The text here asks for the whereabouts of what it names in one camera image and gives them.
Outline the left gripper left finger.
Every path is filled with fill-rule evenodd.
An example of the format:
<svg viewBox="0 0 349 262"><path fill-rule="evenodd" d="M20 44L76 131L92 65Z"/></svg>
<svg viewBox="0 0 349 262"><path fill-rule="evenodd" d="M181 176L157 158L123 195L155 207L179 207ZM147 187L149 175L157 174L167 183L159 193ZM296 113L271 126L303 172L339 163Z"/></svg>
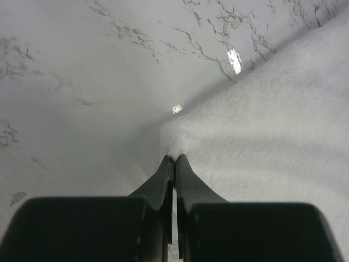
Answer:
<svg viewBox="0 0 349 262"><path fill-rule="evenodd" d="M172 243L174 162L164 156L157 171L130 194L145 201L134 261L168 261Z"/></svg>

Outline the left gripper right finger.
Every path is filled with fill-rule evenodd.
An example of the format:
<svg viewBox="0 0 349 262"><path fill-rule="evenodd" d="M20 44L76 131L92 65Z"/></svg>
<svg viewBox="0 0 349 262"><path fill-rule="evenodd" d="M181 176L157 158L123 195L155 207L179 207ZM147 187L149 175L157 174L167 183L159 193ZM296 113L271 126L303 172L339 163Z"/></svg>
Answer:
<svg viewBox="0 0 349 262"><path fill-rule="evenodd" d="M179 257L189 261L188 215L195 204L226 203L227 200L213 191L193 171L185 154L174 163L174 188L177 193L177 228Z"/></svg>

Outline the white towel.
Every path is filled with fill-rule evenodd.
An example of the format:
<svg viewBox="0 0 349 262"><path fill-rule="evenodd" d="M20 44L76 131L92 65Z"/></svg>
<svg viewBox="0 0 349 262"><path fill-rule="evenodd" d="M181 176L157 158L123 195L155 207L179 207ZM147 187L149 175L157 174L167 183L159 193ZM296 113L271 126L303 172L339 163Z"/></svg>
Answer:
<svg viewBox="0 0 349 262"><path fill-rule="evenodd" d="M327 217L348 260L348 11L160 127L229 201L301 201Z"/></svg>

